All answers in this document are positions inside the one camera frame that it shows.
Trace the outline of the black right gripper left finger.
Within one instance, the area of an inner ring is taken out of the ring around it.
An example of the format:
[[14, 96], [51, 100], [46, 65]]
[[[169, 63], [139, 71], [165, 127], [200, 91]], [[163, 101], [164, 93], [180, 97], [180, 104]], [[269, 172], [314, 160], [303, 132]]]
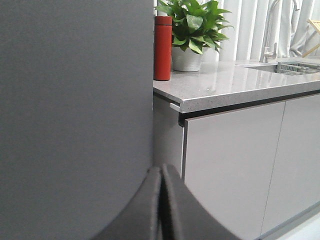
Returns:
[[162, 174], [151, 167], [129, 203], [94, 240], [155, 240], [158, 235], [158, 208]]

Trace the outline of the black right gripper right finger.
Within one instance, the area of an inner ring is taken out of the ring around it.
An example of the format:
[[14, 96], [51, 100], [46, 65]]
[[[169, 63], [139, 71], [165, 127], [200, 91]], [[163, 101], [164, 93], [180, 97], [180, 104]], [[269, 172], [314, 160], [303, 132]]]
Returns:
[[176, 168], [161, 168], [161, 229], [164, 240], [238, 240], [190, 192]]

